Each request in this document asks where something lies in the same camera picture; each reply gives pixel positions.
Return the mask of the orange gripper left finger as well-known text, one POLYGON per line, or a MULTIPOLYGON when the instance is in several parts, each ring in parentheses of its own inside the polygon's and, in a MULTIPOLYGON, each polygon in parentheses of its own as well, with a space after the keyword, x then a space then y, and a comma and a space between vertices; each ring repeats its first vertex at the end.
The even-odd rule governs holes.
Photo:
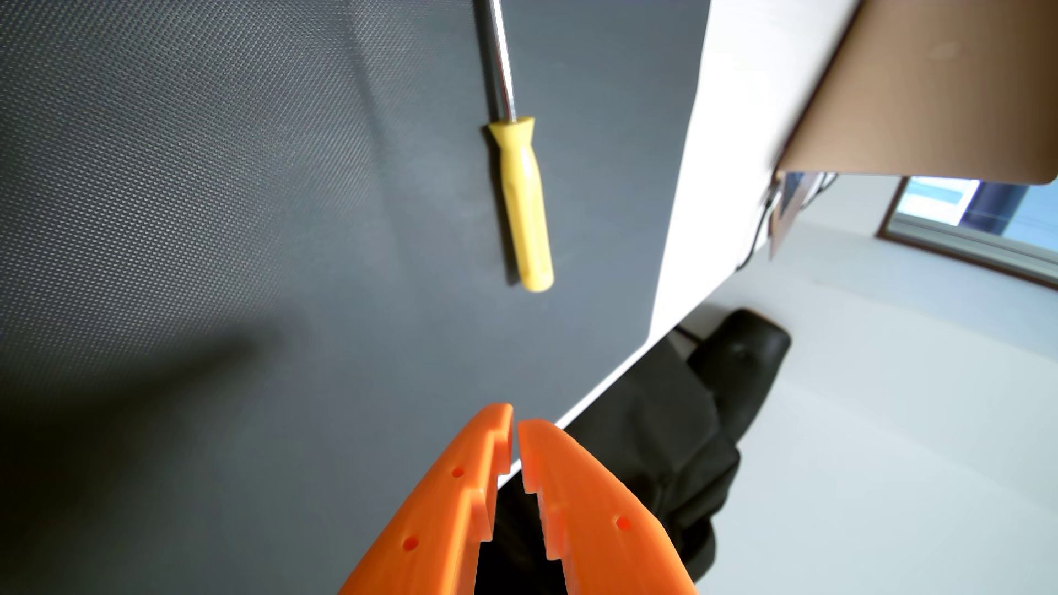
POLYGON ((510 471, 513 408, 484 407, 431 465, 339 594, 473 594, 510 471))

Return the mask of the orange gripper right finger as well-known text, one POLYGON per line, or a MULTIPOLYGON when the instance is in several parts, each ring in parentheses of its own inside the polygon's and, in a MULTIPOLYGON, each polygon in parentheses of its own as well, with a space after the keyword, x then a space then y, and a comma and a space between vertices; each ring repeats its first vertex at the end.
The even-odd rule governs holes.
POLYGON ((517 436, 523 488, 568 594, 696 594, 660 522, 585 448, 543 419, 517 436))

